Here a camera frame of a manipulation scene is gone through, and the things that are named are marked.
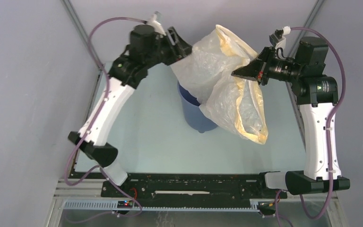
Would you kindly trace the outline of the blue plastic trash bin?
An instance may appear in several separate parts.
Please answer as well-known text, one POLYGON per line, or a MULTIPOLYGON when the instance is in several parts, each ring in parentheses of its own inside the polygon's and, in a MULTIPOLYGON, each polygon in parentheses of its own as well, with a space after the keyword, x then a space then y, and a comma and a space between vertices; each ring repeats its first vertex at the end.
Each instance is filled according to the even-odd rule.
POLYGON ((218 127, 216 123, 207 118, 199 106, 197 98, 192 96, 189 91, 184 89, 179 82, 177 82, 178 93, 181 99, 182 111, 186 123, 198 131, 199 133, 205 133, 207 131, 212 131, 218 127))

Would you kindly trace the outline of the translucent cream plastic trash bag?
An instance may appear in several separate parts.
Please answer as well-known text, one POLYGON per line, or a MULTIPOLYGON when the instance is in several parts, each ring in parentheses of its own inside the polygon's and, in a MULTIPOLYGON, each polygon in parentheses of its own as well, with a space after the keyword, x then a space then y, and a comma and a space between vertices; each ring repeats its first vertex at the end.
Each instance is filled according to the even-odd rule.
POLYGON ((192 53, 171 65, 179 81, 197 98, 201 112, 219 127, 264 145, 268 139, 264 101, 256 81, 232 72, 258 53, 222 25, 196 42, 192 53))

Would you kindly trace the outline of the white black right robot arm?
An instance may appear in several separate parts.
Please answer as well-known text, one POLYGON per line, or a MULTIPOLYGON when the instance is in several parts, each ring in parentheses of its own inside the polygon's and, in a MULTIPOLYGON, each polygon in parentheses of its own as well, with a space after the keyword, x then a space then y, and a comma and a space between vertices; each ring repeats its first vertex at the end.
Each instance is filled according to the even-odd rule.
POLYGON ((269 197, 275 189, 299 195, 350 188, 350 180, 342 176, 339 168, 333 131, 338 85, 323 73, 328 50, 325 40, 307 36, 300 40, 293 58, 280 59, 276 48, 265 47, 252 62, 232 72, 235 77, 260 85, 270 79, 290 83, 303 119, 305 168, 265 173, 265 179, 256 184, 260 197, 269 197))

